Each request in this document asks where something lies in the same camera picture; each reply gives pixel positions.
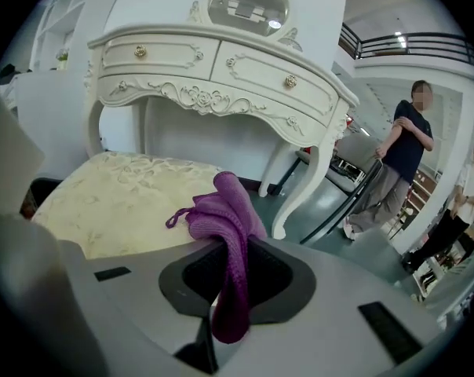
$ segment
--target white shirt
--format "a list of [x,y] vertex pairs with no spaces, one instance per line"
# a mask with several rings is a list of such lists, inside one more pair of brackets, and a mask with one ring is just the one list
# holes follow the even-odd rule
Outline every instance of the white shirt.
[[[462,194],[467,197],[474,197],[474,164],[465,165],[458,177],[456,185],[462,187]],[[448,205],[449,210],[454,208],[453,198]],[[472,224],[474,222],[474,205],[465,203],[458,209],[458,217],[467,224]]]

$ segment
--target black t-shirt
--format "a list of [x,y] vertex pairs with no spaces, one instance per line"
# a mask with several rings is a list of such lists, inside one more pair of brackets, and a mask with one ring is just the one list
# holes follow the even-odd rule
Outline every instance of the black t-shirt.
[[[399,117],[407,117],[422,132],[432,138],[431,126],[421,113],[413,107],[410,102],[401,101],[394,113],[394,120]],[[382,162],[390,166],[408,183],[413,183],[415,173],[424,153],[424,146],[421,142],[408,130],[403,132],[388,149],[387,155]]]

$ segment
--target metal railing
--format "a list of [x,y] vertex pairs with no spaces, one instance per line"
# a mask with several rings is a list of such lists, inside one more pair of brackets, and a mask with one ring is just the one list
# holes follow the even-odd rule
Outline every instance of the metal railing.
[[361,40],[343,24],[338,45],[353,59],[413,55],[440,57],[474,66],[474,48],[463,36],[439,32],[417,32]]

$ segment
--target black pants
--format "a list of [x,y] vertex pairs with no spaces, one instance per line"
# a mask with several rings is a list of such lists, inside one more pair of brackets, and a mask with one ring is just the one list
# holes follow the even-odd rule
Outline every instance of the black pants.
[[459,217],[452,219],[450,210],[446,210],[424,246],[411,254],[410,265],[412,268],[415,270],[418,269],[427,258],[446,250],[450,245],[455,243],[455,240],[457,240],[468,227],[469,224],[462,221]]

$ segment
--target gray pants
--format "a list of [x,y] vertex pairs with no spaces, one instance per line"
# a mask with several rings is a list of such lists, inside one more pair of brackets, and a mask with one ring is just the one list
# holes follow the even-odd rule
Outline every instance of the gray pants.
[[352,225],[354,232],[364,232],[390,221],[401,209],[409,187],[410,183],[394,169],[384,165],[368,188],[369,192],[348,217],[348,223]]

